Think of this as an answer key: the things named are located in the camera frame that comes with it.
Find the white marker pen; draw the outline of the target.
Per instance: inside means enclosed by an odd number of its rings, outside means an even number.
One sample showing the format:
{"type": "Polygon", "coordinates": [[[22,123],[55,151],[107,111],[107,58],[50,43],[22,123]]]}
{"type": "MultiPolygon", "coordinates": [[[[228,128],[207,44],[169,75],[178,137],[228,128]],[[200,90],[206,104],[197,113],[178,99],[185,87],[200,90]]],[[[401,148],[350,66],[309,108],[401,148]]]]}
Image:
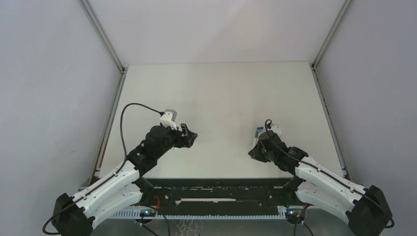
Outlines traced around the white marker pen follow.
{"type": "Polygon", "coordinates": [[[258,138],[259,138],[259,134],[262,133],[263,130],[257,130],[255,131],[255,135],[254,135],[254,141],[253,141],[253,146],[256,145],[258,138]]]}

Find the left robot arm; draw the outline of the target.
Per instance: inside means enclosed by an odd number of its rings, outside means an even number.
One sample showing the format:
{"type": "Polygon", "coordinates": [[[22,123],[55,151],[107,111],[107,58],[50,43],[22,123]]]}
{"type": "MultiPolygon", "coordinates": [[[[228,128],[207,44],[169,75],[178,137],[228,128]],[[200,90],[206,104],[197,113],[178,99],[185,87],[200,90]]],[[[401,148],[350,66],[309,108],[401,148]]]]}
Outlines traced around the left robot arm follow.
{"type": "Polygon", "coordinates": [[[50,220],[61,236],[89,236],[104,220],[123,208],[148,205],[154,198],[153,186],[143,176],[172,148],[190,148],[197,133],[185,123],[179,130],[157,125],[113,171],[82,191],[60,195],[50,220]]]}

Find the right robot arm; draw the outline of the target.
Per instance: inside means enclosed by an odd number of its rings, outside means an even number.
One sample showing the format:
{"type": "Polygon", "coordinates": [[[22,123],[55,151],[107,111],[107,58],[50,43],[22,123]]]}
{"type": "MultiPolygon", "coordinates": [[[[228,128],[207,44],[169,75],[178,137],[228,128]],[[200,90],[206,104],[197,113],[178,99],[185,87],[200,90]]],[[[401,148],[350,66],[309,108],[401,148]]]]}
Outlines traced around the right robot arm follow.
{"type": "Polygon", "coordinates": [[[301,201],[319,207],[345,222],[356,236],[378,236],[395,225],[382,189],[365,187],[331,172],[304,150],[286,146],[272,130],[258,135],[248,154],[292,174],[284,186],[289,204],[301,201]]]}

